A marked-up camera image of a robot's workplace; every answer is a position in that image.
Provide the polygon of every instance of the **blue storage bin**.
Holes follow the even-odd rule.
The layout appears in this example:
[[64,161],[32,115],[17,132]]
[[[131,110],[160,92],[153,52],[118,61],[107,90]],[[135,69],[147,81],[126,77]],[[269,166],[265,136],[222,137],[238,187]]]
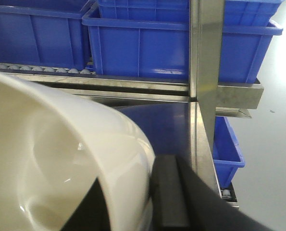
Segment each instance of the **blue storage bin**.
[[94,0],[0,0],[0,63],[84,69]]
[[[188,79],[188,23],[99,18],[94,4],[83,16],[97,74]],[[283,29],[224,26],[219,81],[254,83],[273,35]]]
[[262,26],[224,26],[220,82],[254,83],[273,35],[283,29],[270,21]]
[[224,25],[267,26],[284,0],[226,0]]
[[97,0],[101,18],[188,22],[189,0]]
[[83,16],[97,74],[188,78],[187,23],[99,18],[94,4]]
[[245,162],[235,133],[226,117],[216,117],[213,162],[221,188],[227,188]]

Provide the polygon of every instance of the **white ceramic object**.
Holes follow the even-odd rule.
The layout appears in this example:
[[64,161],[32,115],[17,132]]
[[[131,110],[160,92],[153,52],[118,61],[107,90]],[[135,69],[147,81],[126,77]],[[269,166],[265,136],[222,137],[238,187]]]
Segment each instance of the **white ceramic object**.
[[153,159],[118,111],[0,73],[0,231],[60,230],[96,178],[111,230],[143,230]]

